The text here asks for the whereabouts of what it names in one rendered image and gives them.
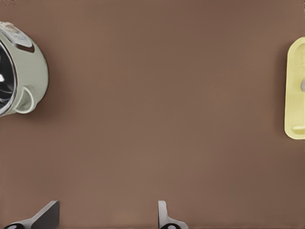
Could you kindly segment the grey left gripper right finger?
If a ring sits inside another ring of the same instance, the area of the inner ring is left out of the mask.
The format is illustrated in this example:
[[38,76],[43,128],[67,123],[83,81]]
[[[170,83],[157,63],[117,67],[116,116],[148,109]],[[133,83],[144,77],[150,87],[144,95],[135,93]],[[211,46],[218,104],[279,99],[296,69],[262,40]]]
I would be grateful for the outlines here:
[[166,201],[158,200],[158,229],[188,229],[185,222],[168,216]]

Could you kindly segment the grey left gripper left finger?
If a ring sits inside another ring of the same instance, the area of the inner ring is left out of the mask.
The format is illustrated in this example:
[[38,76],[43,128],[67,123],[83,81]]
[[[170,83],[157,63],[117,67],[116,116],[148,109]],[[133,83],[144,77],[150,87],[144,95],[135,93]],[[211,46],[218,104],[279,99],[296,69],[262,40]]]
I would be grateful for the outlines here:
[[29,219],[13,222],[3,229],[57,229],[60,223],[60,202],[52,200]]

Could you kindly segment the pale yellow tray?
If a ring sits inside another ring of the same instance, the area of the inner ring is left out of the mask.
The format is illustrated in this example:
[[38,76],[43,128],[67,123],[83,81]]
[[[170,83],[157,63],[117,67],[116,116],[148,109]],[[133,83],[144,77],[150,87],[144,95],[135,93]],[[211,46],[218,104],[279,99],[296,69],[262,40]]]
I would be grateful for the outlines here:
[[290,138],[305,140],[305,37],[287,53],[284,129]]

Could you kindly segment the pale green cooking pot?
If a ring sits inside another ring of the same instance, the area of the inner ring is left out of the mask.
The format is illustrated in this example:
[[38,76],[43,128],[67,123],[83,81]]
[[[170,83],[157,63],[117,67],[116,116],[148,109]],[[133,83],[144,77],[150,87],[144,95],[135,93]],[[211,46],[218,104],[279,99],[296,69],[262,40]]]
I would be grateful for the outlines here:
[[0,21],[0,117],[32,112],[48,84],[48,64],[35,41]]

